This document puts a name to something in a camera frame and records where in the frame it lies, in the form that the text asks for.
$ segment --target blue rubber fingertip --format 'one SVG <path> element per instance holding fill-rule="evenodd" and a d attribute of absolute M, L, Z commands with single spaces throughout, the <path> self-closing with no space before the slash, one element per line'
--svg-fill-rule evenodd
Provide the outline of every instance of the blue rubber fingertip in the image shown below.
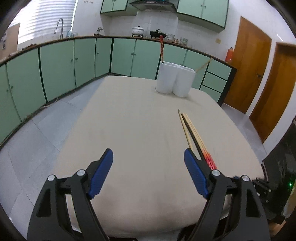
<path fill-rule="evenodd" d="M 89 196 L 91 199 L 100 193 L 104 181 L 113 163 L 113 152 L 109 150 L 91 179 Z"/>
<path fill-rule="evenodd" d="M 185 150 L 184 152 L 184 162 L 197 192 L 204 198 L 208 198 L 207 180 L 189 150 Z"/>

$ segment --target kitchen faucet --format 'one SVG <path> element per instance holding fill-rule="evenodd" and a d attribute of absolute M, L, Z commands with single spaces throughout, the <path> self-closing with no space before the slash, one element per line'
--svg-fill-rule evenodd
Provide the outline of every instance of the kitchen faucet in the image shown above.
<path fill-rule="evenodd" d="M 62 29 L 61 29 L 61 35 L 59 36 L 59 38 L 62 39 L 62 38 L 63 38 L 63 27 L 64 27 L 64 20 L 63 20 L 62 18 L 60 18 L 60 19 L 58 20 L 58 22 L 57 22 L 57 26 L 56 26 L 56 29 L 54 30 L 54 34 L 57 33 L 57 27 L 58 27 L 58 25 L 59 25 L 59 21 L 60 21 L 60 20 L 62 20 Z"/>

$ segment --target white blind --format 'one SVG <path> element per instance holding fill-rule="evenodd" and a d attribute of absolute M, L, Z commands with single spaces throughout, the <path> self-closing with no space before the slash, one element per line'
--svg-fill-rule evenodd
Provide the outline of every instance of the white blind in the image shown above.
<path fill-rule="evenodd" d="M 76 0 L 31 0 L 14 18 L 10 26 L 20 23 L 18 44 L 27 40 L 53 34 L 59 18 L 64 20 L 64 29 L 71 29 Z M 60 34 L 62 21 L 57 28 Z"/>

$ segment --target beige tabletop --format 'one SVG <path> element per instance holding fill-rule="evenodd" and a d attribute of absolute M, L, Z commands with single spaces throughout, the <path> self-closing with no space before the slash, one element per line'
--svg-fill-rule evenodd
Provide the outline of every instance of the beige tabletop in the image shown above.
<path fill-rule="evenodd" d="M 155 80 L 105 77 L 54 170 L 58 178 L 68 177 L 100 159 L 106 148 L 113 151 L 113 165 L 91 201 L 109 236 L 138 237 L 198 221 L 206 200 L 184 164 L 188 144 L 177 109 L 191 118 L 225 176 L 263 178 L 250 145 L 209 95 L 191 89 L 187 98 L 179 98 L 157 93 L 155 86 Z M 69 209 L 77 227 L 73 207 Z"/>

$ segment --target fire extinguisher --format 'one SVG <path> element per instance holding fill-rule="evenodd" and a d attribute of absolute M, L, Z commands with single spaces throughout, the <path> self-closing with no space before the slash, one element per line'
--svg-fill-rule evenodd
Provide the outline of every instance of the fire extinguisher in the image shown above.
<path fill-rule="evenodd" d="M 228 51 L 227 51 L 227 55 L 226 55 L 226 58 L 225 58 L 225 62 L 231 64 L 232 62 L 232 57 L 233 57 L 233 47 L 231 47 Z"/>

